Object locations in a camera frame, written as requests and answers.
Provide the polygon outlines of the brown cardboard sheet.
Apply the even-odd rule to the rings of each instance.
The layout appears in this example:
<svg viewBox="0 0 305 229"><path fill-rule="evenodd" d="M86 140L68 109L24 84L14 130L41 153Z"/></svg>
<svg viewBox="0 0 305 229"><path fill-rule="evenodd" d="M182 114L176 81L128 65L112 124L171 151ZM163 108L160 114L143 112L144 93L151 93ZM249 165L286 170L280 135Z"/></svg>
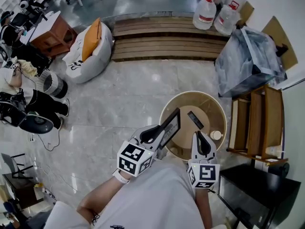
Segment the brown cardboard sheet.
<svg viewBox="0 0 305 229"><path fill-rule="evenodd" d="M240 20L238 21L237 25L240 27L244 26L251 17L253 11L254 11L254 7L248 1L246 1L245 4L240 9L239 12Z"/></svg>
<svg viewBox="0 0 305 229"><path fill-rule="evenodd" d="M298 63L293 47L275 16L273 16L266 24L262 32L269 35L274 41L276 46L276 55L281 59L282 66L285 70L292 68Z"/></svg>

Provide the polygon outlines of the wooden chair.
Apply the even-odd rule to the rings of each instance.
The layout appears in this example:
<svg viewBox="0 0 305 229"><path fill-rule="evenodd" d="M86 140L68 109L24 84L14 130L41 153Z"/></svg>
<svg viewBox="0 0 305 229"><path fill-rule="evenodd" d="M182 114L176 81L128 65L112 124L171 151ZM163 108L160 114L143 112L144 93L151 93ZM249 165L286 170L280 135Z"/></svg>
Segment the wooden chair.
<svg viewBox="0 0 305 229"><path fill-rule="evenodd" d="M281 90L264 85L233 98L228 152L273 166L288 161L283 142Z"/></svg>

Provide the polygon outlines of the black framed nature print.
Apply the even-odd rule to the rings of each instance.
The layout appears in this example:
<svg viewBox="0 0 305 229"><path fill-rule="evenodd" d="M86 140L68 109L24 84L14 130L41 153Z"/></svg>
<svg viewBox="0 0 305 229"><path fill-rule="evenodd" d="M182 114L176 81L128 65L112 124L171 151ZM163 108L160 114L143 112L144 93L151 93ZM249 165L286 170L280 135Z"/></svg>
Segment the black framed nature print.
<svg viewBox="0 0 305 229"><path fill-rule="evenodd" d="M162 150L181 128L180 108L176 108L159 127L159 133L164 131L164 136L159 144Z"/></svg>

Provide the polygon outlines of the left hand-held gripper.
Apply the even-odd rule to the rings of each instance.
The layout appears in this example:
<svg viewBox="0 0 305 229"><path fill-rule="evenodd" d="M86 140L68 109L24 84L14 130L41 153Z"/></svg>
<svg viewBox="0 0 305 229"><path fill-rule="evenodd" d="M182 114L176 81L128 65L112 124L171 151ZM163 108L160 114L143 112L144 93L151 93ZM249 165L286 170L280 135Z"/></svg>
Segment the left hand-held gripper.
<svg viewBox="0 0 305 229"><path fill-rule="evenodd" d="M117 154L117 168L133 177L146 171L156 157L156 151L165 131L160 125L149 125L137 129L132 138L124 141Z"/></svg>

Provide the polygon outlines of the clear water jug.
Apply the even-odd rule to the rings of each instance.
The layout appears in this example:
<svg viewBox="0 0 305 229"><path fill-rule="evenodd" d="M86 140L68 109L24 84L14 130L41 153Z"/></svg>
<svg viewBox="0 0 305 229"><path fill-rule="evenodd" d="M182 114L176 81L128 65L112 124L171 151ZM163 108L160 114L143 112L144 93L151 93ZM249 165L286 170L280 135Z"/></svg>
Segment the clear water jug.
<svg viewBox="0 0 305 229"><path fill-rule="evenodd" d="M193 16L193 25L200 30L211 28L216 15L215 0L201 0Z"/></svg>
<svg viewBox="0 0 305 229"><path fill-rule="evenodd" d="M219 14L214 20L215 29L222 35L230 36L240 20L240 13L237 11L239 3L231 1L229 5L223 5Z"/></svg>

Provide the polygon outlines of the white wristband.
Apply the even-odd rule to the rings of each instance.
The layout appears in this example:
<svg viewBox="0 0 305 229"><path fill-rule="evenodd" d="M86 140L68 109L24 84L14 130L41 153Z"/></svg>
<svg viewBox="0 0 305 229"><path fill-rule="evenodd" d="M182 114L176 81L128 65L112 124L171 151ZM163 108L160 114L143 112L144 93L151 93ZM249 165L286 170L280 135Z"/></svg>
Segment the white wristband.
<svg viewBox="0 0 305 229"><path fill-rule="evenodd" d="M113 177L115 177L119 182L121 182L122 184L128 184L130 182L129 179L124 178L121 174L120 174L120 170L116 169L113 174Z"/></svg>

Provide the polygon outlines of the white printed cushion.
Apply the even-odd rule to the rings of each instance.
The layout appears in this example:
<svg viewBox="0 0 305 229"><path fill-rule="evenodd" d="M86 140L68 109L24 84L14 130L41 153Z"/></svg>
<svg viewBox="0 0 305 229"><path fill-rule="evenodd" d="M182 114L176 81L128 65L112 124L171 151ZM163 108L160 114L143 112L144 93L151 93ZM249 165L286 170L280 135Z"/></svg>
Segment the white printed cushion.
<svg viewBox="0 0 305 229"><path fill-rule="evenodd" d="M68 69L76 70L82 66L82 48L83 39L78 39L71 46L70 51L63 57Z"/></svg>

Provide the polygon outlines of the round glass side table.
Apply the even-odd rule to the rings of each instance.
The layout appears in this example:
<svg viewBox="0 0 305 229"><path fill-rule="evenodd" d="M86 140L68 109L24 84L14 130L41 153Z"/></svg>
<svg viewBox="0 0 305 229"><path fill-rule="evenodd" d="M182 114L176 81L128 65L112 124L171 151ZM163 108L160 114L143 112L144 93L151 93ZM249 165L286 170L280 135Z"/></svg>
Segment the round glass side table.
<svg viewBox="0 0 305 229"><path fill-rule="evenodd" d="M162 124L169 115L180 108L181 128L167 143L165 148L171 153L170 148L175 147L178 155L173 156L186 162L191 158L192 137L195 131L201 131L207 135L214 130L219 130L224 136L220 140L213 140L216 149L222 146L227 132L227 119L220 103L211 95L200 91L187 91L173 97L163 108L159 124ZM192 111L202 122L202 130L194 124L188 116Z"/></svg>

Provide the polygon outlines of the grey black chair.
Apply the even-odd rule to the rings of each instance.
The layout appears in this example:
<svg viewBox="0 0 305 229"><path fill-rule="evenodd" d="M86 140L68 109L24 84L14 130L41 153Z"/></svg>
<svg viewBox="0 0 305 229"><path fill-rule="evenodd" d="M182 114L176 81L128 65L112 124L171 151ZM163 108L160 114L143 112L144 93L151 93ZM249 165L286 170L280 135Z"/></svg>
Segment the grey black chair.
<svg viewBox="0 0 305 229"><path fill-rule="evenodd" d="M9 156L7 154L1 153L2 159L6 165L11 170L11 176L13 179L33 179L33 177L26 177L24 175L24 172L30 168L33 168L33 166L28 166L23 169L20 169L19 166L24 167L24 164L17 163L15 161L15 158L25 156L25 153L15 155L15 156Z"/></svg>

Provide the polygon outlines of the white cup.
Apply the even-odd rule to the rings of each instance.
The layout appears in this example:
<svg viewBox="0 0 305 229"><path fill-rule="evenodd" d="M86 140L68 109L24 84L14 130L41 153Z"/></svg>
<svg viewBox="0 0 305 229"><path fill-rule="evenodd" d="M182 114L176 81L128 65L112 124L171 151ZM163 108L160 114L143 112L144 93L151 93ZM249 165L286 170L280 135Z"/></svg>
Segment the white cup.
<svg viewBox="0 0 305 229"><path fill-rule="evenodd" d="M224 135L219 130L214 130L210 133L212 140L220 140Z"/></svg>

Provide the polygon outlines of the pleated white black cylinder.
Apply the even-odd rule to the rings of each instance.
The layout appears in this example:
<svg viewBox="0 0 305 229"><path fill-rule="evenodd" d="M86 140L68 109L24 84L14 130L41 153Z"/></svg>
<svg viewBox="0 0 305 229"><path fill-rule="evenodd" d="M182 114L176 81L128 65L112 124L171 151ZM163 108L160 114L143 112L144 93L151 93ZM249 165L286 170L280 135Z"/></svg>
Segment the pleated white black cylinder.
<svg viewBox="0 0 305 229"><path fill-rule="evenodd" d="M45 69L38 77L36 89L52 97L62 99L67 94L68 85L55 72Z"/></svg>

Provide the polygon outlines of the black remote control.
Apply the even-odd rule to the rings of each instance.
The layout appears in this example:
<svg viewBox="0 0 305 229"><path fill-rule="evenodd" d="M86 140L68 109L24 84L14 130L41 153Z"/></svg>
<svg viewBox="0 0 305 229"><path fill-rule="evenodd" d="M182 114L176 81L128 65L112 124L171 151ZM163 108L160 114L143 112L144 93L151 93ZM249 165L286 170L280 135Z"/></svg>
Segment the black remote control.
<svg viewBox="0 0 305 229"><path fill-rule="evenodd" d="M194 124L198 127L198 129L202 130L204 128L204 125L202 124L202 122L197 118L197 116L192 111L188 112L188 116L194 122Z"/></svg>

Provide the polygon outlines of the person's white clothing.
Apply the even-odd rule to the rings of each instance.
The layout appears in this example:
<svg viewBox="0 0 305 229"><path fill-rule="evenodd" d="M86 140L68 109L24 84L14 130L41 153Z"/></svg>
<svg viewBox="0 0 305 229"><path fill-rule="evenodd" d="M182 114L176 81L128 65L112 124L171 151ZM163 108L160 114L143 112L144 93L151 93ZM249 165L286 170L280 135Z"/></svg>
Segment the person's white clothing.
<svg viewBox="0 0 305 229"><path fill-rule="evenodd" d="M154 161L138 177L120 174L130 182L91 223L58 201L44 229L205 229L195 203L196 189L173 157Z"/></svg>

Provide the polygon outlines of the black glass cabinet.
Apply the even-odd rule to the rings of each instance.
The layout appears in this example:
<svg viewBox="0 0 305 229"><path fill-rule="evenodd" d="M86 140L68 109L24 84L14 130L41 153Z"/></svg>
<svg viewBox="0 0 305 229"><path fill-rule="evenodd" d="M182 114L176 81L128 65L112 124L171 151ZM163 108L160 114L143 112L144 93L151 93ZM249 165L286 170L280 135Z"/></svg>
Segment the black glass cabinet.
<svg viewBox="0 0 305 229"><path fill-rule="evenodd" d="M246 229L276 229L289 216L300 186L242 164L220 171L218 197Z"/></svg>

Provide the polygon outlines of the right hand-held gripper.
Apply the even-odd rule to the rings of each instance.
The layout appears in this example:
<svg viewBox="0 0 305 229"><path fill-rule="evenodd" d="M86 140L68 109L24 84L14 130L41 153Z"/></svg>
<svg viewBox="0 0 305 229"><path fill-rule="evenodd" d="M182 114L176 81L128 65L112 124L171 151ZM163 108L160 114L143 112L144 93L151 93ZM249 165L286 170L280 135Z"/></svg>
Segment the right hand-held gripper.
<svg viewBox="0 0 305 229"><path fill-rule="evenodd" d="M220 164L216 156L216 144L205 133L196 131L192 137L192 154L187 174L192 188L209 189L219 180Z"/></svg>

